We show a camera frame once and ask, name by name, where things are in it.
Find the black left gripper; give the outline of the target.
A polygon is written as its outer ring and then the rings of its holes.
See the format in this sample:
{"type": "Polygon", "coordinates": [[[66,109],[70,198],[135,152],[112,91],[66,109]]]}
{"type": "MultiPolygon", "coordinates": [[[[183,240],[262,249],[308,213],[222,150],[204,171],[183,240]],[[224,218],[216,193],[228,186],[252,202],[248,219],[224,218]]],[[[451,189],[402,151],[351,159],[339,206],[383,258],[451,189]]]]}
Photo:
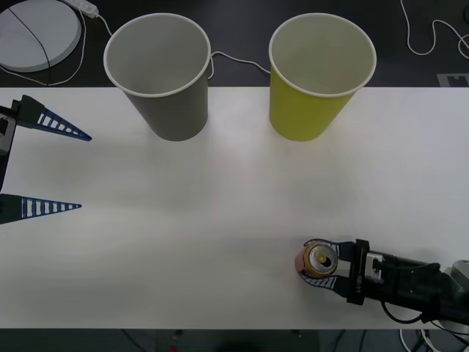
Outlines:
{"type": "MultiPolygon", "coordinates": [[[[92,140],[92,137],[80,128],[47,109],[39,101],[28,95],[23,95],[21,100],[14,100],[11,109],[1,107],[1,187],[4,184],[17,123],[21,127],[80,139],[86,142],[92,140]]],[[[77,203],[2,194],[1,224],[33,219],[79,208],[81,208],[81,205],[77,203]]]]}

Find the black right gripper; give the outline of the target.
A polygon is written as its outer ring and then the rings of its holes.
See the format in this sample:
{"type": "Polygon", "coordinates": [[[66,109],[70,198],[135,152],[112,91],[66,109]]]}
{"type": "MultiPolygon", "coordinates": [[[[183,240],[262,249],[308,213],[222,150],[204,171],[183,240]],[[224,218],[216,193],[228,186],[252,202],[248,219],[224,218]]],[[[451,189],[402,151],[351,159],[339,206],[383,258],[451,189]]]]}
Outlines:
{"type": "Polygon", "coordinates": [[[331,290],[336,294],[347,294],[347,302],[355,305],[363,305],[366,298],[375,301],[400,305],[402,299],[397,293],[397,286],[400,274],[393,268],[399,267],[397,256],[373,252],[370,250],[368,241],[358,239],[356,242],[334,242],[323,238],[312,238],[306,241],[303,246],[312,244],[323,244],[329,246],[334,252],[337,260],[351,262],[349,285],[348,278],[331,275],[323,278],[316,278],[305,271],[299,271],[298,275],[308,285],[316,288],[331,290]],[[376,257],[383,258],[378,268],[381,269],[379,279],[370,279],[366,273],[374,270],[374,260],[376,257]]]}

